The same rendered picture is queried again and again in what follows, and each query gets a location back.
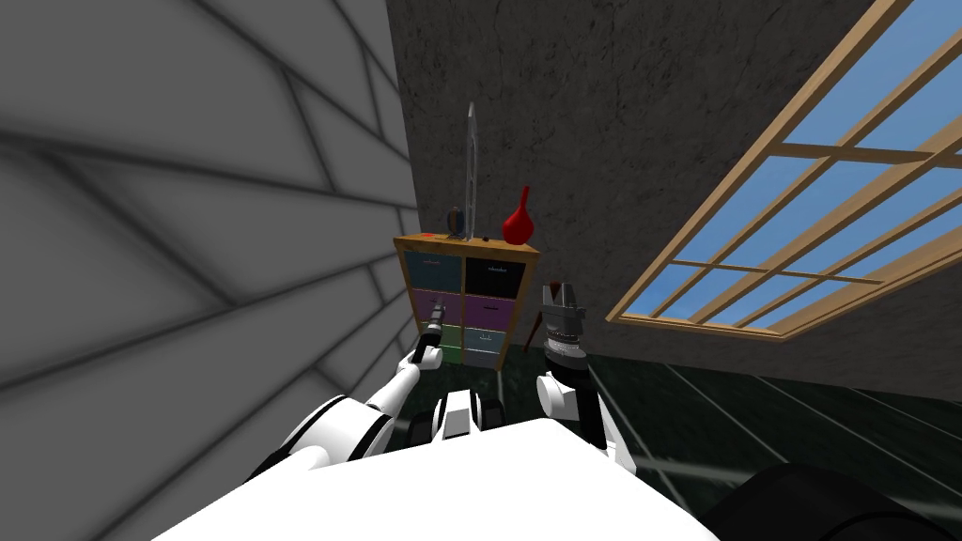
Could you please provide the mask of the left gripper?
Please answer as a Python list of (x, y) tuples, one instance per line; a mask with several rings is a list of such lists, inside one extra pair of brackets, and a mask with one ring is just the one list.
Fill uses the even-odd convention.
[(428, 320), (427, 329), (420, 334), (418, 343), (411, 356), (411, 363), (415, 365), (440, 365), (443, 351), (441, 350), (442, 324), (445, 308), (436, 304)]

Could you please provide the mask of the wooden framed window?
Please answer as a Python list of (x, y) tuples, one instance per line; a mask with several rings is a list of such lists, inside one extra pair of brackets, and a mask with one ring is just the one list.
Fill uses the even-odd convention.
[(875, 0), (608, 314), (786, 341), (962, 263), (962, 0)]

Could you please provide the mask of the wooden dresser with coloured drawers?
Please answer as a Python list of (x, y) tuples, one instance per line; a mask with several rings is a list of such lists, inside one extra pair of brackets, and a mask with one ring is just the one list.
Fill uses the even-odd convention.
[(499, 372), (540, 254), (527, 243), (534, 232), (528, 187), (522, 188), (501, 237), (483, 237), (475, 229), (479, 142), (473, 106), (466, 150), (466, 200), (450, 210), (450, 232), (400, 236), (394, 245), (418, 330), (426, 331), (435, 305), (441, 304), (444, 359)]

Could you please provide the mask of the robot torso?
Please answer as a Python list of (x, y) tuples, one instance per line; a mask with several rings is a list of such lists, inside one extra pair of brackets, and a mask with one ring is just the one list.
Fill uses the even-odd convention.
[(300, 445), (153, 541), (719, 541), (551, 419), (334, 461)]

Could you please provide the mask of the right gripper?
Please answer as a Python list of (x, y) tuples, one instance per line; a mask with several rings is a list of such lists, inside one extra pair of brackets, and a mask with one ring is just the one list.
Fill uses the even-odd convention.
[(553, 283), (552, 300), (555, 304), (544, 304), (540, 310), (547, 337), (554, 341), (579, 341), (583, 336), (585, 309), (576, 305), (573, 285)]

